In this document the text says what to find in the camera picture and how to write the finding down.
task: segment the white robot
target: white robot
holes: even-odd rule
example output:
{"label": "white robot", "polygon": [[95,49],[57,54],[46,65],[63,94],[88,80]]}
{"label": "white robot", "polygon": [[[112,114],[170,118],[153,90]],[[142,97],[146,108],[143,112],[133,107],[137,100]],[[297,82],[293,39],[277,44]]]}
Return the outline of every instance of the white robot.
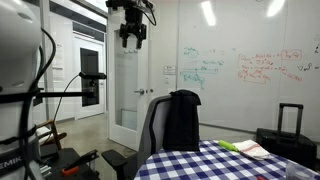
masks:
{"label": "white robot", "polygon": [[[142,8],[141,0],[119,2],[110,0],[107,5],[126,9],[127,24],[121,26],[124,45],[128,34],[133,34],[140,49],[146,37],[145,25],[141,23],[141,14],[145,12],[136,10]],[[154,17],[153,4],[146,0],[143,3]],[[41,26],[26,7],[20,0],[0,0],[0,179],[6,180],[43,179],[38,164],[38,139],[30,111],[38,80],[50,63],[44,67],[37,64],[41,52]]]}

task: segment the black equipment case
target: black equipment case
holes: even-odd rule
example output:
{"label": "black equipment case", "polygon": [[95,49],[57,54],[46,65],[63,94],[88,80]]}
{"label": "black equipment case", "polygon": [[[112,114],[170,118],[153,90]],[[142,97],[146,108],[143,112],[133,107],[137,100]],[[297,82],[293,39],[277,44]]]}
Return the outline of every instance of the black equipment case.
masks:
{"label": "black equipment case", "polygon": [[[281,132],[283,108],[298,108],[296,133]],[[270,153],[295,161],[307,168],[315,169],[317,145],[300,134],[303,105],[280,103],[278,130],[257,129],[256,141]]]}

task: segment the checkered tablecloth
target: checkered tablecloth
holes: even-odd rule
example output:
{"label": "checkered tablecloth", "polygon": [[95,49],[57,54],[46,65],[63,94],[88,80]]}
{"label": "checkered tablecloth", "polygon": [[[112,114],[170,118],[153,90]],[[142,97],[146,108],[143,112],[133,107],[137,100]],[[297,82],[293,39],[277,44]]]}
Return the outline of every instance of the checkered tablecloth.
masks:
{"label": "checkered tablecloth", "polygon": [[200,152],[164,151],[148,158],[139,179],[285,179],[288,160],[276,155],[257,161],[230,152],[214,141],[200,141]]}

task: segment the suitcase handle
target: suitcase handle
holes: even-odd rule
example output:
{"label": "suitcase handle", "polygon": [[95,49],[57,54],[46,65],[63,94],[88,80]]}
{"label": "suitcase handle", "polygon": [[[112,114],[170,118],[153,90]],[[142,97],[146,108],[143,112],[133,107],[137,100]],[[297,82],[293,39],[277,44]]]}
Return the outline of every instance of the suitcase handle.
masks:
{"label": "suitcase handle", "polygon": [[280,103],[279,107],[280,107],[280,109],[279,109],[279,117],[278,117],[277,141],[280,142],[280,137],[281,137],[283,108],[284,107],[296,107],[296,108],[298,108],[298,117],[297,117],[296,134],[295,134],[295,143],[297,144],[299,137],[300,137],[303,105],[302,104]]}

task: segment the black chair backrest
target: black chair backrest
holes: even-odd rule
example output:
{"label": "black chair backrest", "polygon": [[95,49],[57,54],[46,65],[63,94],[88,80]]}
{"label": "black chair backrest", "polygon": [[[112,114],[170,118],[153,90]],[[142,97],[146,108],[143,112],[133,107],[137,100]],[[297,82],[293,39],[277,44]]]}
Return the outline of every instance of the black chair backrest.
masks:
{"label": "black chair backrest", "polygon": [[171,95],[161,96],[150,102],[140,139],[138,168],[155,152],[162,148],[163,134]]}

